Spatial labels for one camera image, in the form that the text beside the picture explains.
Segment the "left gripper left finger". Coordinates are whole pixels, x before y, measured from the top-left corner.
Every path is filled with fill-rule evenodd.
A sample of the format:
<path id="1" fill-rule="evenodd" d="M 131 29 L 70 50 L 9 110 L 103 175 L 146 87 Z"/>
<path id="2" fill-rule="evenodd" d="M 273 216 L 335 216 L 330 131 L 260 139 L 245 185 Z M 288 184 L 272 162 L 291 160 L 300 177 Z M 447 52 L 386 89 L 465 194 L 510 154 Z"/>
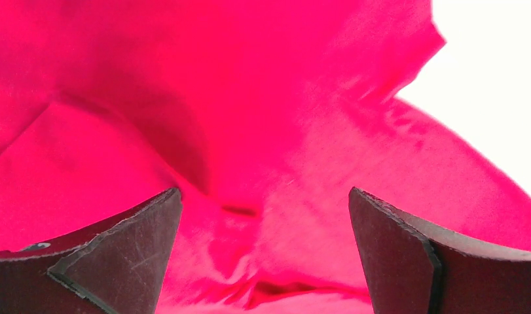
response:
<path id="1" fill-rule="evenodd" d="M 182 212 L 171 188 L 21 251 L 0 251 L 0 313 L 154 313 Z"/>

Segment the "red t shirt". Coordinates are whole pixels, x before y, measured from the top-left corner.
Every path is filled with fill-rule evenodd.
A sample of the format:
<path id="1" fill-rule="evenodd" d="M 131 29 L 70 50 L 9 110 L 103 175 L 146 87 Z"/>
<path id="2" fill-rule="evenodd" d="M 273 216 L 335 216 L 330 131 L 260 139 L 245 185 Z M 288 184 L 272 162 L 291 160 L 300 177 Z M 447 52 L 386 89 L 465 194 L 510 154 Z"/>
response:
<path id="1" fill-rule="evenodd" d="M 0 1 L 0 251 L 177 186 L 159 313 L 371 313 L 362 188 L 531 251 L 531 199 L 396 98 L 429 1 Z"/>

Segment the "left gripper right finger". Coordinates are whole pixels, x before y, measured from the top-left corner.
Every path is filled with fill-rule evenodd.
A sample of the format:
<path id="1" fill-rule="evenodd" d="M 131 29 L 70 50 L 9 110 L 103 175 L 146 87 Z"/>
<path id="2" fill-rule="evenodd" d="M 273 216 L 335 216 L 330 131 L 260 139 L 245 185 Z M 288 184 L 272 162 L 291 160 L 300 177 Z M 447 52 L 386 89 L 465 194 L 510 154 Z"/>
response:
<path id="1" fill-rule="evenodd" d="M 349 212 L 375 313 L 531 313 L 531 252 L 481 241 L 353 188 Z"/>

